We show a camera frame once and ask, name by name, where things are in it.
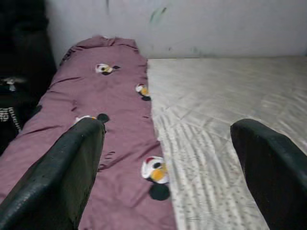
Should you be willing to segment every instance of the cartoon print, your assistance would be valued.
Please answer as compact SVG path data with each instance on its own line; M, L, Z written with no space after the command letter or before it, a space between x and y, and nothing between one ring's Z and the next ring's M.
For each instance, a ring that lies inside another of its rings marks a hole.
M86 115L86 116L82 116L82 117L76 117L76 119L75 119L75 123L74 124L76 124L76 123L78 123L79 121L81 121L83 118L86 118L86 117L88 117L88 118L92 118L93 120L95 120L96 119L96 117L93 117L93 116L89 116L89 115Z
M150 101L151 98L149 96L149 91L147 89L147 86L144 85L144 84L138 84L136 87L135 87L135 90L136 92L139 93L139 95L142 96L142 100L144 101Z
M79 118L79 117L76 117L75 122L74 122L74 125L75 125L76 123L78 123L79 121L81 121L83 118L86 118L86 117L91 118L91 119L93 119L93 120L97 119L97 120L101 121L102 123L106 123L106 122L108 122L108 121L110 120L110 118L109 118L108 115L106 115L106 114L99 114L99 115L97 116L97 118L94 117L94 116L86 115L86 116L82 116L82 117L80 117L80 118Z
M107 64L98 64L96 65L95 71L96 73L101 73L103 75L109 75L116 69L120 69L120 67L119 66L110 67Z
M142 177L153 183L149 195L154 200L166 200L170 192L166 183L169 182L167 169L162 157L148 157L142 164Z

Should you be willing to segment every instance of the white mattress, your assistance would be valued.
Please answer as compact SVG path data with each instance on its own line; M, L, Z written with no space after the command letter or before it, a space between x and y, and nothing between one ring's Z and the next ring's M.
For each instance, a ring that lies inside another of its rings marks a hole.
M268 229L230 126L254 118L307 153L307 58L151 59L148 77L178 229Z

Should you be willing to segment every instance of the cartoon face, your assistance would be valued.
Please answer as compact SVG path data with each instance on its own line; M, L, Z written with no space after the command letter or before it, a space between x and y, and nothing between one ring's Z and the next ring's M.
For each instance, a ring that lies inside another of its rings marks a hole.
M149 91L148 91L148 88L146 85L144 84L138 84L136 87L135 87L135 90L136 92L138 92L142 97L142 99L144 101L150 101L151 98L149 96Z
M101 73L103 75L109 75L110 73L112 73L113 70L115 69L119 69L119 66L113 66L110 67L107 64L98 64L96 65L95 71L96 73Z
M164 159L156 156L148 157L142 165L142 177L158 184L168 183L169 178Z

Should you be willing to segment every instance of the bed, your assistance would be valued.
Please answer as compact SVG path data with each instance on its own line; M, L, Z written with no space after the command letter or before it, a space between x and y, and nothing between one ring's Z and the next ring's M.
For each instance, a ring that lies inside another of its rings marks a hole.
M148 77L178 229L268 229L230 126L258 120L307 153L307 58L152 59Z
M150 59L151 105L135 88L147 78L133 41L81 42L64 57L42 110L1 157L0 201L76 117L106 113L102 158L79 229L268 229L246 186L230 126L259 120L307 152L306 63L305 57ZM148 196L141 165L153 155L165 158L171 199Z

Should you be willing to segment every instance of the wall stain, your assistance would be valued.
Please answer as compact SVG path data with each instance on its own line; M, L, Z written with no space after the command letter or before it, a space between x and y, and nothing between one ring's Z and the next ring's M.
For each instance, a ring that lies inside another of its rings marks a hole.
M158 23L161 19L161 16L166 12L167 7L158 8L153 11L152 15L150 16L150 23L153 23L154 21Z
M162 12L161 12L161 15L164 14L166 10L167 10L167 8L164 7L163 10L162 10Z
M199 53L199 51L198 51L198 49L197 49L197 47L196 47L196 46L194 46L194 47L193 47L192 51L193 51L193 53L194 53L194 54Z
M106 0L106 12L107 14L110 13L110 0Z

